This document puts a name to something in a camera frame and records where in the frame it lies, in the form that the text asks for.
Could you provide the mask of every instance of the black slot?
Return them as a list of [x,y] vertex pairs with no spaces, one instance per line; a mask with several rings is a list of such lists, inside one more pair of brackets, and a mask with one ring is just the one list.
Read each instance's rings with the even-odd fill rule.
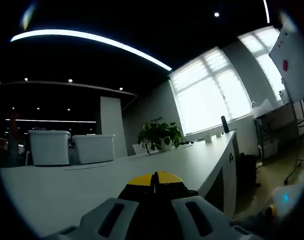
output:
[[199,208],[199,206],[193,202],[187,202],[186,207],[192,215],[192,218],[196,224],[197,230],[201,237],[205,237],[213,232],[209,222],[207,221],[206,217],[204,216],[203,212]]
[[108,238],[111,234],[111,231],[113,229],[114,224],[116,223],[116,220],[118,219],[119,215],[121,214],[122,210],[124,208],[123,204],[116,203],[112,210],[108,213],[106,218],[104,219],[103,224],[98,229],[98,234]]

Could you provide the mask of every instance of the red object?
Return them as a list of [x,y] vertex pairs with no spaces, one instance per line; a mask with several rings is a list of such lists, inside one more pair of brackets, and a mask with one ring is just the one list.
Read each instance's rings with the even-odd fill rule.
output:
[[283,60],[283,70],[287,71],[287,60]]

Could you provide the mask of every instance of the ceiling light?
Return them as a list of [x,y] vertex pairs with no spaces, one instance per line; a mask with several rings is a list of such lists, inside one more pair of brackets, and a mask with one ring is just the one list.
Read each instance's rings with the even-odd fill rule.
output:
[[270,23],[270,15],[268,14],[268,8],[267,8],[266,0],[263,0],[263,3],[264,3],[264,7],[265,7],[266,21],[269,24]]
[[171,71],[172,68],[170,68],[169,66],[165,65],[164,63],[162,63],[161,61],[147,55],[146,53],[143,53],[135,48],[132,48],[130,46],[127,46],[121,42],[118,41],[114,41],[111,40],[109,38],[106,37],[102,37],[102,36],[98,36],[98,35],[94,35],[94,34],[90,34],[90,33],[86,33],[86,32],[81,32],[81,31],[72,31],[72,30],[63,30],[63,29],[44,29],[44,30],[35,30],[35,31],[28,31],[28,32],[24,32],[21,34],[18,34],[16,36],[14,36],[11,39],[11,42],[18,40],[18,39],[23,39],[23,38],[29,38],[29,37],[33,37],[33,36],[41,36],[41,35],[61,35],[61,36],[71,36],[71,37],[78,37],[78,38],[84,38],[84,39],[90,39],[90,40],[94,40],[97,42],[101,42],[101,43],[105,43],[105,44],[109,44],[121,49],[124,49],[126,51],[129,51],[133,54],[136,54],[142,58],[145,58],[157,65],[159,65],[160,67]]
[[60,120],[29,120],[29,119],[16,119],[17,122],[49,122],[49,123],[88,123],[95,124],[95,121],[60,121]]

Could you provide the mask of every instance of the white wall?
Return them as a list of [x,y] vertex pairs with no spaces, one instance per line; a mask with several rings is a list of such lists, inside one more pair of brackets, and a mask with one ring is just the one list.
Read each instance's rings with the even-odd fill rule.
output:
[[115,134],[114,148],[116,158],[126,157],[121,101],[118,98],[101,97],[102,134]]
[[[248,49],[237,40],[232,44],[222,48],[225,55],[229,58],[238,75],[240,76],[244,87],[251,101],[256,101],[260,105],[265,99],[276,108],[276,98],[274,92],[261,67]],[[301,118],[298,103],[295,104],[295,111],[298,118]],[[179,123],[179,115],[175,105],[174,97],[168,82],[165,82],[155,89],[148,96],[137,100],[130,105],[123,113],[124,128],[129,155],[133,155],[132,144],[136,144],[137,135],[141,130],[143,123],[151,119],[163,117],[165,122]],[[258,144],[253,116],[248,115],[228,124],[229,129],[237,129],[237,140],[240,153],[258,155]],[[185,139],[194,141],[204,138],[207,131],[198,132]]]
[[265,99],[276,107],[274,92],[256,59],[250,51],[237,40],[222,48],[246,88],[251,101],[260,105]]
[[[253,115],[248,115],[230,122],[228,123],[228,127],[230,130],[236,129],[236,138],[240,153],[258,155],[257,135],[253,122]],[[221,125],[217,128],[212,128],[211,130],[191,134],[189,136],[186,136],[185,139],[187,141],[196,141],[198,139],[204,138],[208,132],[211,132],[212,135],[214,135],[217,129],[219,129],[221,133],[224,132],[223,126]]]
[[[179,115],[168,81],[124,110],[124,131],[129,155],[135,154],[132,144],[137,143],[137,135],[141,131],[144,122],[158,117],[163,117],[164,122],[167,123],[176,122],[180,127]],[[240,153],[258,155],[253,116],[241,118],[228,125],[230,130],[237,129],[236,136]],[[219,128],[221,132],[224,132],[222,126]],[[198,132],[184,138],[188,141],[195,141],[204,138],[206,132]]]
[[163,117],[162,121],[165,123],[176,122],[181,127],[169,81],[124,109],[124,131],[130,156],[135,154],[132,145],[137,143],[137,136],[142,130],[143,124],[158,117]]

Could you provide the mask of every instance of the recessed ceiling light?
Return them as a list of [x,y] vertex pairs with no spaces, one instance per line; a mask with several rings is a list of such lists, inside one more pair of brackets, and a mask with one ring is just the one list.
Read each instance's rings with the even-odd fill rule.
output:
[[159,60],[153,58],[152,56],[149,56],[146,53],[143,53],[133,47],[130,47],[121,42],[114,41],[112,39],[109,39],[109,38],[106,38],[103,36],[94,35],[94,34],[81,32],[81,31],[72,31],[72,30],[64,30],[64,29],[43,29],[43,30],[27,31],[27,32],[14,36],[11,39],[11,42],[18,40],[18,39],[29,38],[29,37],[33,37],[33,36],[42,36],[42,35],[59,35],[59,36],[71,36],[71,37],[78,37],[78,38],[83,38],[83,39],[91,39],[91,40],[94,40],[94,41],[97,41],[100,43],[109,44],[109,45],[115,46],[117,48],[121,48],[123,50],[129,51],[133,54],[136,54],[142,58],[145,58],[145,59],[151,61],[152,63],[159,65],[160,67],[162,67],[168,71],[172,70],[172,68],[170,68],[166,64],[162,63],[161,61],[159,61]]

